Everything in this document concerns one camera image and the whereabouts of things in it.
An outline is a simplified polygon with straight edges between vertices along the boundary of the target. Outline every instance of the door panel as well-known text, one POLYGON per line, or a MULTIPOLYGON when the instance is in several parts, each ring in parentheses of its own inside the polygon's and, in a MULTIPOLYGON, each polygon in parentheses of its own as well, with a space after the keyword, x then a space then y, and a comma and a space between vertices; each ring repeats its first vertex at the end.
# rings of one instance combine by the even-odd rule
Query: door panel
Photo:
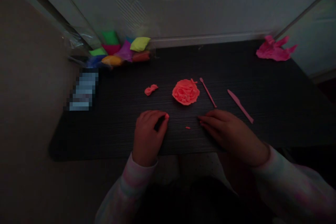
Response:
POLYGON ((335 69, 336 0, 321 0, 285 35, 290 37, 286 47, 298 44, 292 58, 307 75, 335 69))
POLYGON ((72 0, 97 34, 115 29, 157 46, 275 35, 314 0, 72 0))

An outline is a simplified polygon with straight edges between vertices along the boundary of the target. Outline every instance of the sleeve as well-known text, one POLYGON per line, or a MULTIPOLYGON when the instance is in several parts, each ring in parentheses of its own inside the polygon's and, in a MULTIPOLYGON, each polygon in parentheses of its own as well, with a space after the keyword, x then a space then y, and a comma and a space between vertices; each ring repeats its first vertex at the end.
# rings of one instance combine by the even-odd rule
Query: sleeve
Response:
POLYGON ((335 190, 316 171, 269 148, 269 160, 252 169, 266 205, 286 223, 335 223, 335 190))
POLYGON ((122 176, 101 203, 95 224, 130 223, 157 163, 151 167, 142 167, 133 161, 131 154, 122 176))

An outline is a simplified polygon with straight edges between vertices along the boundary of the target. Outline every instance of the table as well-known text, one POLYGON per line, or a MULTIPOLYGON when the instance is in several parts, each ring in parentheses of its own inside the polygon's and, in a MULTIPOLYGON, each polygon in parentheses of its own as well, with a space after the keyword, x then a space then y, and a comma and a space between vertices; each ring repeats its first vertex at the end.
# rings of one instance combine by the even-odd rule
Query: table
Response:
POLYGON ((304 147, 336 142, 335 107, 292 60, 259 59, 262 40, 163 48, 150 62, 113 71, 99 70, 90 111, 64 111, 49 146, 56 161, 128 157, 135 121, 146 110, 170 115, 160 155, 220 150, 199 125, 197 115, 213 109, 202 77, 218 109, 243 120, 273 147, 304 147), (181 79, 198 81, 196 103, 183 106, 172 90, 181 79), (151 96, 145 88, 156 84, 151 96), (251 124, 230 89, 254 119, 251 124))

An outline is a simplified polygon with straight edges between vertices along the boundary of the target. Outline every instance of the pink plastic stick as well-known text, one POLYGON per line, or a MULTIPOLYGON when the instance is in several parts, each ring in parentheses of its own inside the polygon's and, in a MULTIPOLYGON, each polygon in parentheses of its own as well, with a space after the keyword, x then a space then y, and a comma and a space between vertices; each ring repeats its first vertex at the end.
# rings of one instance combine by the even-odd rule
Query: pink plastic stick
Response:
POLYGON ((242 112, 246 115, 247 119, 253 124, 254 119, 250 117, 250 115, 247 113, 244 107, 240 104, 238 97, 234 93, 232 93, 229 89, 227 90, 227 92, 232 97, 232 99, 235 101, 235 103, 237 103, 238 107, 242 110, 242 112))
POLYGON ((209 93, 207 87, 206 87, 205 84, 204 84, 203 78, 200 78, 200 81, 203 83, 203 86, 204 86, 204 88, 205 88, 205 91, 208 93, 208 96, 209 96, 210 100, 212 101, 213 106, 214 106, 215 108, 217 108, 215 102, 213 101, 213 99, 212 99, 212 97, 211 97, 211 94, 209 93))

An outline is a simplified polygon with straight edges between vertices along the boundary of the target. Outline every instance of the hand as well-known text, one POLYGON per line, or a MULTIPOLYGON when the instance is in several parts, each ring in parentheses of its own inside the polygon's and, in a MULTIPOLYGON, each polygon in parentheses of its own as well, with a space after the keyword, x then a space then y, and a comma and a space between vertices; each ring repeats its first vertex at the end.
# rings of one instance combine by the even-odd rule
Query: hand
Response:
POLYGON ((269 147, 233 114, 212 110, 199 116, 207 132, 231 154, 249 166, 260 166, 269 159, 269 147))
POLYGON ((166 112, 148 110, 139 116, 135 126, 132 157, 138 165, 149 167, 155 164, 156 156, 167 131, 169 116, 166 112), (158 132, 154 126, 161 116, 165 116, 158 132))

